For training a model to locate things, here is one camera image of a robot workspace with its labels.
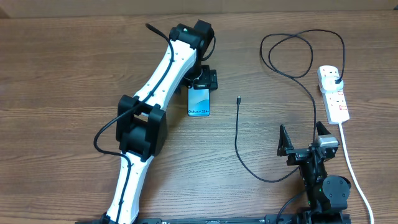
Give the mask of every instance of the black mount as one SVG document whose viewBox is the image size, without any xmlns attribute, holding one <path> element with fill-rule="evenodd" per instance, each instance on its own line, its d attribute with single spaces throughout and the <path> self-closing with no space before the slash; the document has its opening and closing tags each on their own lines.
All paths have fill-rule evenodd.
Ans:
<svg viewBox="0 0 398 224">
<path fill-rule="evenodd" d="M 170 40 L 181 40 L 190 44 L 192 49 L 197 50 L 197 61 L 184 75 L 185 78 L 180 82 L 181 85 L 185 85 L 187 88 L 193 87 L 196 90 L 216 90 L 218 88 L 216 70 L 210 70 L 208 65 L 201 64 L 213 38 L 214 30 L 211 28 L 211 24 L 201 20 L 198 20 L 193 28 L 184 24 L 179 24 L 177 27 L 172 28 Z"/>
<path fill-rule="evenodd" d="M 138 105 L 138 96 L 123 95 L 118 104 L 118 116 Z M 143 121 L 136 116 L 148 114 L 148 120 Z M 150 156 L 157 156 L 167 137 L 166 112 L 159 105 L 149 106 L 144 103 L 134 114 L 118 120 L 116 125 L 116 140 L 120 142 L 119 149 L 141 157 L 145 162 Z"/>
<path fill-rule="evenodd" d="M 323 164 L 335 157 L 340 143 L 321 122 L 317 122 L 317 131 L 318 137 L 308 149 L 294 149 L 285 126 L 280 126 L 277 155 L 287 156 L 288 166 L 300 166 L 309 205 L 298 209 L 290 223 L 351 223 L 349 215 L 343 215 L 351 184 L 345 177 L 328 176 Z M 265 220 L 270 220 L 270 224 L 289 222 L 276 222 L 276 215 L 267 215 Z"/>
</svg>

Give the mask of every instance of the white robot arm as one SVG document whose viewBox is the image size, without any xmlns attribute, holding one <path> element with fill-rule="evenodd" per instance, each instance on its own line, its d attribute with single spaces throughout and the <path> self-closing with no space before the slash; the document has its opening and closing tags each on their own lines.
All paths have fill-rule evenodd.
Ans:
<svg viewBox="0 0 398 224">
<path fill-rule="evenodd" d="M 180 40 L 171 41 L 174 49 L 174 62 L 160 86 L 156 89 L 155 93 L 150 97 L 146 103 L 150 106 L 160 105 L 162 110 L 166 110 L 167 105 L 175 91 L 179 86 L 181 79 L 186 72 L 193 67 L 197 59 L 197 50 L 191 49 L 190 45 Z M 144 99 L 148 93 L 152 90 L 153 86 L 160 80 L 167 65 L 170 62 L 171 50 L 168 47 L 163 60 L 156 68 L 154 74 L 151 76 L 149 81 L 142 87 L 135 96 L 139 97 L 139 100 Z M 139 197 L 144 184 L 146 172 L 148 170 L 150 162 L 152 162 L 154 156 L 150 156 L 145 162 L 141 161 L 141 157 L 127 152 L 126 155 L 131 161 L 132 167 L 129 176 L 129 182 L 126 187 L 126 193 L 124 194 L 123 209 L 120 213 L 119 223 L 132 223 L 138 216 L 139 211 Z M 111 221 L 116 221 L 119 209 L 119 201 L 121 192 L 126 181 L 127 175 L 127 161 L 121 158 L 120 175 L 118 184 L 116 187 L 116 193 L 113 198 L 113 202 L 106 213 L 110 217 Z"/>
<path fill-rule="evenodd" d="M 203 54 L 213 37 L 214 31 L 207 22 L 198 21 L 194 28 L 183 24 L 173 27 L 169 40 L 172 48 L 168 46 L 149 81 L 133 97 L 124 95 L 120 99 L 118 117 L 115 119 L 116 140 L 120 142 L 122 152 L 118 184 L 108 211 L 101 220 L 89 223 L 132 224 L 138 217 L 139 197 L 146 172 L 167 137 L 165 110 L 173 93 L 180 85 L 210 90 L 218 87 L 215 70 L 209 70 L 208 65 L 201 65 Z M 196 78 L 199 78 L 195 82 L 199 83 L 197 86 L 192 82 Z M 134 113 L 123 115 L 132 108 L 137 108 Z M 146 115 L 147 121 L 136 117 L 140 114 Z"/>
</svg>

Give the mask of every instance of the smartphone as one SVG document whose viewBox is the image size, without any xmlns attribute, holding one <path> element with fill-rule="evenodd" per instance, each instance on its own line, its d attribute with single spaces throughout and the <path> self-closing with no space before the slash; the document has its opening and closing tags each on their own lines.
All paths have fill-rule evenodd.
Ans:
<svg viewBox="0 0 398 224">
<path fill-rule="evenodd" d="M 210 92 L 206 90 L 188 89 L 188 115 L 209 116 L 210 115 Z"/>
</svg>

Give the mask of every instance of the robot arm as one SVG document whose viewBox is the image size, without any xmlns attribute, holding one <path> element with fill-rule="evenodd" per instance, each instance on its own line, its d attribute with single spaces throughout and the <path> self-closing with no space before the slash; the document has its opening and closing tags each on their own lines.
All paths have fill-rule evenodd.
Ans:
<svg viewBox="0 0 398 224">
<path fill-rule="evenodd" d="M 173 95 L 175 89 L 179 86 L 183 76 L 196 62 L 197 50 L 191 49 L 190 45 L 180 40 L 171 41 L 174 49 L 174 63 L 172 64 L 167 76 L 164 78 L 160 86 L 156 89 L 155 93 L 150 97 L 146 104 L 149 106 L 158 105 L 158 107 L 165 111 L 167 105 Z M 138 100 L 144 99 L 152 90 L 153 86 L 160 80 L 167 65 L 170 61 L 170 47 L 168 47 L 163 60 L 156 68 L 154 74 L 149 81 L 142 87 L 134 96 Z M 131 161 L 132 167 L 127 183 L 126 193 L 124 194 L 123 209 L 121 210 L 119 223 L 132 223 L 138 216 L 139 211 L 139 197 L 141 194 L 142 186 L 149 164 L 152 162 L 154 156 L 149 156 L 146 161 L 141 161 L 140 155 L 134 155 L 131 152 L 126 152 L 126 155 Z M 121 192 L 126 181 L 127 175 L 127 161 L 121 158 L 120 175 L 113 202 L 108 209 L 106 215 L 111 221 L 116 220 L 119 209 L 119 201 Z"/>
<path fill-rule="evenodd" d="M 201 65 L 203 55 L 213 37 L 214 31 L 207 22 L 198 21 L 194 28 L 183 24 L 173 27 L 170 31 L 170 43 L 174 51 L 174 60 L 164 79 L 162 80 L 162 77 L 172 54 L 170 46 L 149 81 L 133 97 L 124 95 L 120 99 L 118 116 L 140 104 L 134 114 L 120 116 L 116 126 L 119 149 L 129 158 L 131 170 L 127 176 L 128 163 L 121 158 L 120 174 L 112 204 L 101 220 L 90 223 L 132 224 L 138 217 L 139 197 L 146 172 L 167 137 L 165 110 L 171 96 L 180 85 L 211 90 L 218 87 L 215 70 L 209 70 L 208 65 Z M 197 79 L 196 86 L 192 82 L 194 79 Z M 159 82 L 152 96 L 144 101 Z M 139 119 L 137 116 L 140 114 L 146 115 L 147 121 Z"/>
<path fill-rule="evenodd" d="M 278 223 L 336 223 L 351 224 L 347 199 L 351 183 L 345 177 L 329 175 L 324 162 L 336 156 L 339 141 L 319 121 L 318 137 L 306 149 L 295 149 L 284 125 L 280 126 L 278 156 L 287 156 L 288 166 L 299 166 L 309 207 L 297 210 L 295 215 L 266 215 L 270 224 Z"/>
</svg>

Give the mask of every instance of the black motor joint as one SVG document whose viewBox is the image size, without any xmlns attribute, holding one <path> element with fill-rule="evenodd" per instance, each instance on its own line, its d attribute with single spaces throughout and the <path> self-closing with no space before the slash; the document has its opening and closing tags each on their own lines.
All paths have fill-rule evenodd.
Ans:
<svg viewBox="0 0 398 224">
<path fill-rule="evenodd" d="M 170 40 L 180 40 L 189 44 L 190 48 L 197 50 L 197 60 L 194 66 L 184 75 L 185 78 L 182 79 L 181 85 L 185 85 L 187 88 L 193 87 L 196 90 L 216 90 L 218 88 L 216 70 L 210 70 L 208 65 L 201 64 L 213 39 L 215 41 L 211 24 L 201 20 L 198 20 L 193 28 L 179 24 L 171 29 Z"/>
</svg>

